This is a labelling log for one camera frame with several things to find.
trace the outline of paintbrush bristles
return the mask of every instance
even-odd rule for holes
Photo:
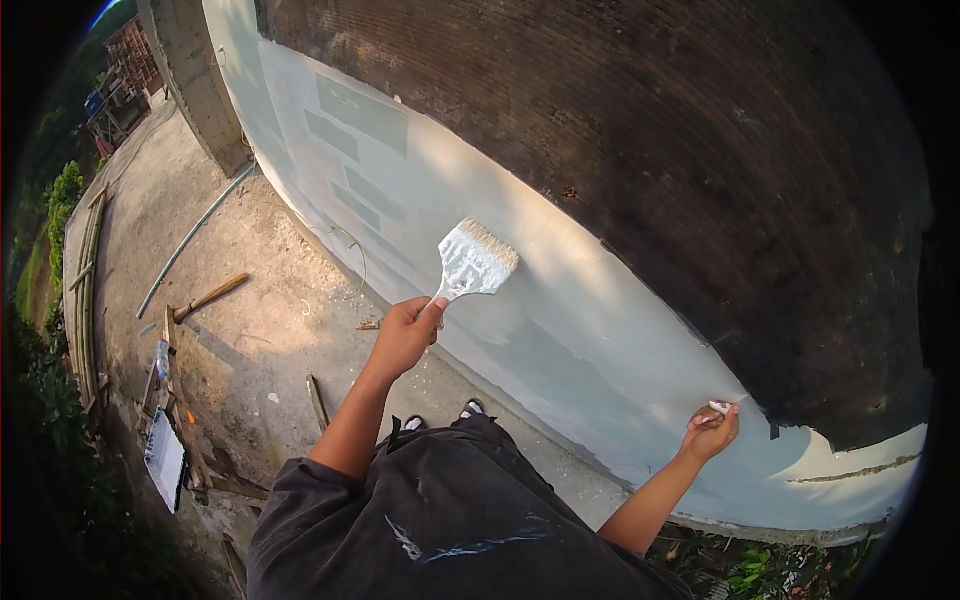
[[[516,271],[516,266],[520,262],[519,254],[517,254],[513,248],[501,242],[500,239],[490,233],[487,228],[472,219],[464,219],[460,222],[460,225],[457,226],[457,229],[472,237],[476,240],[477,244],[486,248],[487,252],[489,252],[497,262],[502,264],[507,271],[511,273]]]

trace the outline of concrete pillar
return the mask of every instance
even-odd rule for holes
[[[204,152],[231,177],[252,151],[217,65],[202,0],[137,0],[136,6],[167,89]]]

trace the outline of person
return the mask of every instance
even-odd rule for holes
[[[445,428],[394,417],[377,444],[391,386],[437,341],[447,303],[429,300],[393,307],[316,446],[276,476],[251,543],[251,600],[691,598],[642,555],[736,438],[738,407],[698,411],[676,457],[594,533],[479,400]]]

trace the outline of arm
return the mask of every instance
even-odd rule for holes
[[[640,488],[597,534],[637,554],[646,554],[654,538],[707,461],[736,438],[739,404],[724,417],[711,408],[698,411],[686,425],[680,452]]]
[[[391,309],[377,335],[367,366],[307,458],[354,479],[367,480],[391,386],[413,369],[427,346],[437,341],[437,323],[448,300],[438,299],[417,320],[428,302],[430,298],[417,298]]]

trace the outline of painted wall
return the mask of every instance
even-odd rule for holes
[[[743,397],[716,352],[537,190],[402,98],[263,40],[252,0],[204,0],[204,11],[265,174],[382,297],[432,295],[437,244],[464,217],[519,252],[499,295],[451,306],[440,344],[610,474],[641,486],[672,458],[694,410]],[[925,436],[921,425],[838,454],[805,427],[771,441],[750,399],[740,430],[678,514],[776,529],[874,522],[902,502],[917,464],[906,457]]]

